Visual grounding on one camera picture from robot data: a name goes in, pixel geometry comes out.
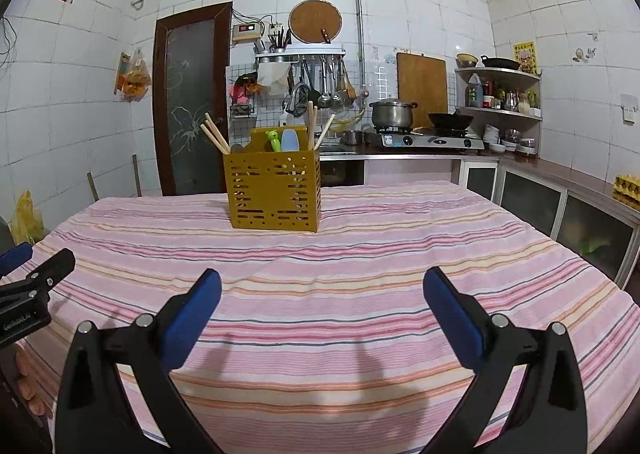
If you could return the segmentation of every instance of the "yellow poster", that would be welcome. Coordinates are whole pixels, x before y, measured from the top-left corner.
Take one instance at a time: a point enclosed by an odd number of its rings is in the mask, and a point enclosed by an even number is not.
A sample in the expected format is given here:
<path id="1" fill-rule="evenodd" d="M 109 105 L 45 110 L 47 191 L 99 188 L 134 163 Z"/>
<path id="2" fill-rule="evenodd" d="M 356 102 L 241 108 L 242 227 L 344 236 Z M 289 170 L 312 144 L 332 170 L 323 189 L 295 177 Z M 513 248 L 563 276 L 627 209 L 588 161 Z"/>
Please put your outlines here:
<path id="1" fill-rule="evenodd" d="M 538 62 L 536 61 L 536 46 L 532 42 L 523 42 L 513 45 L 513 54 L 520 63 L 520 71 L 538 74 Z"/>

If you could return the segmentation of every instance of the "brown door frame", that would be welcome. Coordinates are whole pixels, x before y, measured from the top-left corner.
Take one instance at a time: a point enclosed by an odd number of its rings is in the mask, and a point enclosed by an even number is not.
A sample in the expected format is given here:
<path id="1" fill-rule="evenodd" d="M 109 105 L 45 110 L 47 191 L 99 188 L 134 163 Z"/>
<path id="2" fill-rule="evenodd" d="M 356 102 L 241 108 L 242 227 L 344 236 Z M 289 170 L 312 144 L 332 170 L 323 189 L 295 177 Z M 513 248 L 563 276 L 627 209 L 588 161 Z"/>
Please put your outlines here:
<path id="1" fill-rule="evenodd" d="M 166 106 L 166 43 L 169 32 L 180 26 L 194 24 L 203 20 L 214 19 L 213 33 L 213 88 L 212 117 L 214 120 L 222 118 L 218 129 L 228 141 L 228 121 L 226 117 L 226 77 L 225 69 L 229 64 L 229 42 L 231 38 L 232 3 L 213 4 L 196 10 L 189 10 L 181 14 L 170 15 L 156 22 L 156 38 L 154 41 L 153 64 L 153 113 L 154 138 L 156 141 L 156 158 L 158 158 L 158 174 L 162 195 L 175 196 L 174 169 L 171 162 L 171 147 L 169 144 L 169 124 Z"/>

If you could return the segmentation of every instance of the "pink striped tablecloth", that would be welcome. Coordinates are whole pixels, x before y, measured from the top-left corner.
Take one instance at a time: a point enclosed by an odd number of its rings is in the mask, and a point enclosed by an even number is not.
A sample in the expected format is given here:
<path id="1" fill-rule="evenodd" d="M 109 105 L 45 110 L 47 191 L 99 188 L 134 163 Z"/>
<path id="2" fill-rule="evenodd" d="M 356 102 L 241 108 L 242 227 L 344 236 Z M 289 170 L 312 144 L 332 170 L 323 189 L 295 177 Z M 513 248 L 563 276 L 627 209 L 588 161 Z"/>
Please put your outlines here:
<path id="1" fill-rule="evenodd" d="M 590 450 L 640 386 L 640 309 L 603 274 L 484 198 L 448 182 L 322 190 L 317 234 L 235 230 L 225 195 L 108 198 L 62 223 L 18 280 L 63 247 L 76 270 L 53 322 L 28 338 L 55 400 L 78 324 L 156 313 L 206 268 L 220 306 L 172 377 L 229 454 L 415 453 L 470 383 L 422 297 L 439 265 L 516 325 L 569 328 L 586 392 Z M 482 440 L 504 423 L 514 372 Z M 158 436 L 130 371 L 144 430 Z"/>

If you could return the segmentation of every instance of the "hanging plastic bag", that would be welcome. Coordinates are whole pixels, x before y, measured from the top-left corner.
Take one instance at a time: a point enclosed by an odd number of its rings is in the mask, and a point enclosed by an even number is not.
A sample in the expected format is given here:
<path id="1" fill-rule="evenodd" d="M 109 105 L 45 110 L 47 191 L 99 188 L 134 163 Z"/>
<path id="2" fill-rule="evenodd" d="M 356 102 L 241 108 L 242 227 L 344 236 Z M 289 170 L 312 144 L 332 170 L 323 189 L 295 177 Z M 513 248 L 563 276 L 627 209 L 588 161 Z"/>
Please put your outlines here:
<path id="1" fill-rule="evenodd" d="M 138 48 L 129 61 L 129 68 L 124 74 L 124 84 L 122 85 L 123 100 L 126 102 L 139 102 L 146 95 L 151 84 L 151 76 L 146 68 L 142 52 Z"/>
<path id="2" fill-rule="evenodd" d="M 44 224 L 39 210 L 33 208 L 31 193 L 25 190 L 15 205 L 14 217 L 9 223 L 9 230 L 16 245 L 21 243 L 36 244 L 44 239 Z"/>

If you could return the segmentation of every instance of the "round wooden cutting board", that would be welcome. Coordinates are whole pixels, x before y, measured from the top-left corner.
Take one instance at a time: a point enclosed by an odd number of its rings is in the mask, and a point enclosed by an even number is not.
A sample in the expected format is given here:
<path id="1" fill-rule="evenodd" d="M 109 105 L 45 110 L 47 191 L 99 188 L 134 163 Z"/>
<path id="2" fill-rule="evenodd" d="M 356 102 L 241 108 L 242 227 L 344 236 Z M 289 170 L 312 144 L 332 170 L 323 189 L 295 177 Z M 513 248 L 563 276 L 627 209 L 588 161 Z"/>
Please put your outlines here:
<path id="1" fill-rule="evenodd" d="M 330 2 L 303 1 L 289 15 L 289 27 L 291 33 L 302 42 L 325 42 L 322 37 L 322 28 L 333 41 L 342 28 L 342 16 Z"/>

